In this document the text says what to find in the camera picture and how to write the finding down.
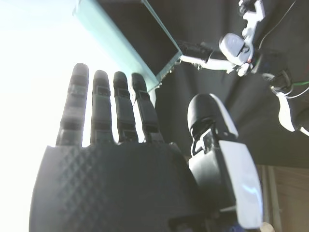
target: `cable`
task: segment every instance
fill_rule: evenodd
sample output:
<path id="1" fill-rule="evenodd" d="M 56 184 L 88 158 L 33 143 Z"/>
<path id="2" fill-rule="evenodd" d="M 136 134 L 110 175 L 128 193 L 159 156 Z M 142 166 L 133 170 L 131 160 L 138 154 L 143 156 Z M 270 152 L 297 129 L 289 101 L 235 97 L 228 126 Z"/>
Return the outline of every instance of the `cable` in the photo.
<path id="1" fill-rule="evenodd" d="M 303 95 L 304 93 L 306 93 L 309 90 L 309 87 L 306 88 L 303 92 L 301 92 L 300 94 L 297 94 L 295 96 L 285 96 L 287 99 L 293 99 L 293 98 L 298 98 L 299 96 Z"/>
<path id="2" fill-rule="evenodd" d="M 294 86 L 305 86 L 308 84 L 309 84 L 309 81 L 305 81 L 305 82 L 295 82 L 293 85 Z"/>
<path id="3" fill-rule="evenodd" d="M 292 3 L 292 5 L 290 6 L 290 8 L 287 10 L 287 12 L 285 12 L 285 14 L 283 15 L 283 17 L 280 19 L 280 21 L 269 31 L 267 32 L 267 34 L 262 38 L 260 45 L 259 45 L 259 50 L 262 47 L 262 44 L 264 42 L 264 39 L 281 23 L 281 21 L 285 18 L 285 16 L 289 13 L 290 9 L 294 6 L 294 4 L 296 3 L 296 0 Z"/>

